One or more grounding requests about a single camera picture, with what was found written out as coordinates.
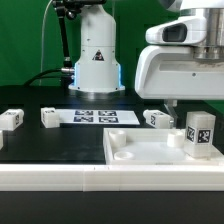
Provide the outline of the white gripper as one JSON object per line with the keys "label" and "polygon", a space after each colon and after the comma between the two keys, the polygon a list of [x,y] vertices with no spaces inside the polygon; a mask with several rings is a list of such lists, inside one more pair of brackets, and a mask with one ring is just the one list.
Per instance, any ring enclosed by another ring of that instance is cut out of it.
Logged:
{"label": "white gripper", "polygon": [[177,125],[177,99],[224,100],[221,16],[181,16],[149,28],[145,38],[148,46],[139,56],[135,91],[143,99],[166,99],[172,128]]}

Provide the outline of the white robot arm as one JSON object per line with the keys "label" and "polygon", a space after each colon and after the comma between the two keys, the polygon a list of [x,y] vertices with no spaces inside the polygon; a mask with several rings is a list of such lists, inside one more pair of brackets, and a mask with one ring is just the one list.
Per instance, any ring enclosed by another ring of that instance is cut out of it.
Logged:
{"label": "white robot arm", "polygon": [[[135,91],[143,99],[224,100],[224,0],[159,0],[179,18],[146,31]],[[85,6],[81,56],[70,89],[95,98],[122,90],[115,59],[116,23],[97,6]]]}

